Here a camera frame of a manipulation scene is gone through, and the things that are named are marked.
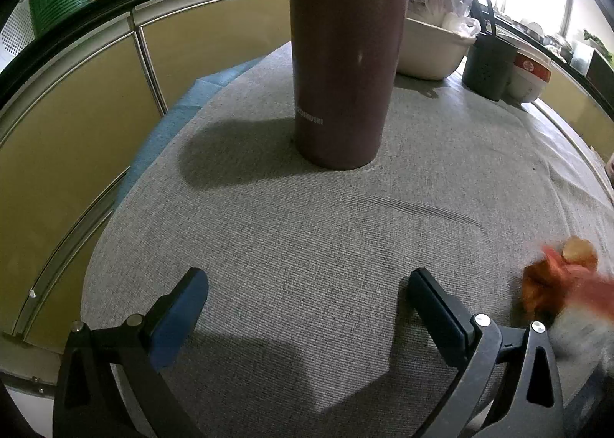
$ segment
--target orange object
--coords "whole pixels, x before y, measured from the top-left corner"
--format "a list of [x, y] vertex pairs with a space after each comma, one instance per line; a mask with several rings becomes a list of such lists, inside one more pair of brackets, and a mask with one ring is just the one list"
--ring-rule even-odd
[[594, 316], [614, 323], [614, 283], [594, 275], [578, 283], [567, 294], [566, 305], [584, 308]]
[[523, 275], [523, 305], [532, 318], [538, 311], [557, 315], [578, 281], [597, 272], [597, 252], [586, 240], [571, 237], [561, 253], [550, 246], [542, 250], [545, 259], [526, 267]]

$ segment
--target blue gripper pad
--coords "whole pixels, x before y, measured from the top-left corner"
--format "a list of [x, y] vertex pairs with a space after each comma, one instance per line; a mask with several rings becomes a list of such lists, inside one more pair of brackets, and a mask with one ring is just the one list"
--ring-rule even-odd
[[176, 359], [194, 330], [208, 293], [207, 274], [200, 268], [190, 268], [175, 288], [158, 298], [145, 315], [141, 342], [156, 372]]

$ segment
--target dark gray cup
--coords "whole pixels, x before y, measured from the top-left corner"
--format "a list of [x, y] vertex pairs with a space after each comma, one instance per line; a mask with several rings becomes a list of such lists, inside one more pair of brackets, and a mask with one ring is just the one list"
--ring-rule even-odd
[[462, 82], [490, 100], [499, 100], [512, 74], [518, 49], [511, 43], [480, 33], [469, 49]]
[[357, 168], [377, 155], [408, 0], [290, 0], [295, 141], [311, 162]]

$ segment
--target maroon water bottle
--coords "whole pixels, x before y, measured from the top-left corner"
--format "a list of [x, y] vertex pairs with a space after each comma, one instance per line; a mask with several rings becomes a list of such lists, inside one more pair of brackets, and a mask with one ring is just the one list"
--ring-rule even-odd
[[290, 0], [295, 142], [337, 170], [377, 155], [407, 0]]

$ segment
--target screw head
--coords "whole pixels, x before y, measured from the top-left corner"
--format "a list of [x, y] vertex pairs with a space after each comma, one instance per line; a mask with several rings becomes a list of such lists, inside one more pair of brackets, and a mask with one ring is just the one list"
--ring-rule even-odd
[[135, 328], [136, 326], [140, 326], [140, 323], [143, 322], [143, 316], [140, 313], [133, 313], [126, 319], [126, 323], [131, 327]]
[[71, 331], [73, 331], [73, 333], [78, 333], [81, 329], [83, 329], [84, 325], [85, 324], [82, 323], [81, 320], [75, 320], [71, 326]]
[[478, 326], [482, 326], [483, 328], [486, 328], [490, 325], [490, 317], [486, 313], [478, 313], [475, 316], [475, 323]]
[[546, 332], [546, 326], [537, 320], [531, 324], [531, 327], [536, 333], [541, 334]]

